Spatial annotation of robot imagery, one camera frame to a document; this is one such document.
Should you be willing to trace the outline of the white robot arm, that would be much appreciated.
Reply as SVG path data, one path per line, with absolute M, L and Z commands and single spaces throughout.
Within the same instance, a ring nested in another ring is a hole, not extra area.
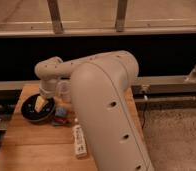
M 52 57 L 35 66 L 46 98 L 61 78 L 70 80 L 72 106 L 98 171 L 154 171 L 125 100 L 138 72 L 136 58 L 123 50 L 66 62 Z

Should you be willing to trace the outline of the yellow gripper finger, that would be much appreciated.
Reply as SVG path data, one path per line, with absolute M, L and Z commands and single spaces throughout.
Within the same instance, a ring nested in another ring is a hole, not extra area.
M 35 111 L 36 112 L 40 112 L 42 110 L 42 108 L 45 106 L 46 104 L 46 99 L 43 98 L 42 96 L 38 96 L 35 102 Z

